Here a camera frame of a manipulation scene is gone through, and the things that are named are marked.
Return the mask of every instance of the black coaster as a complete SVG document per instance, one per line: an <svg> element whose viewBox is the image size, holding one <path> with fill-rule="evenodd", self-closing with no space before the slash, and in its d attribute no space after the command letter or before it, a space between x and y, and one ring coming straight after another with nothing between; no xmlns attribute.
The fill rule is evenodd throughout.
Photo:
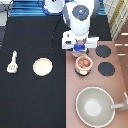
<svg viewBox="0 0 128 128"><path fill-rule="evenodd" d="M111 54L111 49L106 45L99 45L96 48L96 54L102 58L106 58Z"/></svg>
<svg viewBox="0 0 128 128"><path fill-rule="evenodd" d="M112 76L115 72L114 66L109 62L102 62L98 66L100 74L103 76Z"/></svg>

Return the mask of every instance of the ceramic bowl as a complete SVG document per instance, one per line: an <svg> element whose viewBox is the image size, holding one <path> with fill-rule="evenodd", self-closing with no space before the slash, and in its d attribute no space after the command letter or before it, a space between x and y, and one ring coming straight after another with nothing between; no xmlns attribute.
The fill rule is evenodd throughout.
<svg viewBox="0 0 128 128"><path fill-rule="evenodd" d="M76 111L80 119L94 128L105 127L115 116L112 97L99 87L87 87L76 98Z"/></svg>

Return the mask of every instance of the beige plate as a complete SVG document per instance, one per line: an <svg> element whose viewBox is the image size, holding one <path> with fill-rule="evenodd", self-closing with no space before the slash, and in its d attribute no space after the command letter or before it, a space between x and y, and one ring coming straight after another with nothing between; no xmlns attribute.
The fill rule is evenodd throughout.
<svg viewBox="0 0 128 128"><path fill-rule="evenodd" d="M39 76L45 76L52 70L52 62L47 58L40 58L33 65L34 72Z"/></svg>

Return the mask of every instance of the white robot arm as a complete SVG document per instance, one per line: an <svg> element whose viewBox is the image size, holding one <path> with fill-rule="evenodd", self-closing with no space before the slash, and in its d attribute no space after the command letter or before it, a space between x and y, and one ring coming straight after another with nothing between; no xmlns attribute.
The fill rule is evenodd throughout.
<svg viewBox="0 0 128 128"><path fill-rule="evenodd" d="M99 37L88 38L90 18L95 17L100 9L99 0L75 0L63 8L63 20L71 28L63 33L62 49L86 51L97 47Z"/></svg>

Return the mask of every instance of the black cable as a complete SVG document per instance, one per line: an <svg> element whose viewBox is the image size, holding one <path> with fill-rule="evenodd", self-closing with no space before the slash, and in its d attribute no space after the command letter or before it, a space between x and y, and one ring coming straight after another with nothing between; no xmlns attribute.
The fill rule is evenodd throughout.
<svg viewBox="0 0 128 128"><path fill-rule="evenodd" d="M63 16L61 15L61 17L60 17L59 21L57 22L57 24L56 24L56 26L55 26L55 28L54 28L53 34L52 34L52 51L53 51L53 53L54 53L54 54L62 54L62 53L65 53L65 50L64 50L64 51L62 51L62 52L58 52L58 53L56 53L56 52L54 52L54 48L53 48L53 39L54 39L54 34L55 34L55 31L56 31L56 29L57 29L57 27L58 27L58 25L59 25L60 20L62 19L62 17L63 17Z"/></svg>
<svg viewBox="0 0 128 128"><path fill-rule="evenodd" d="M5 7L5 4L3 4L1 1L0 1L0 3L4 6L4 10L1 11L0 13L7 11L7 10L6 10L6 7Z"/></svg>

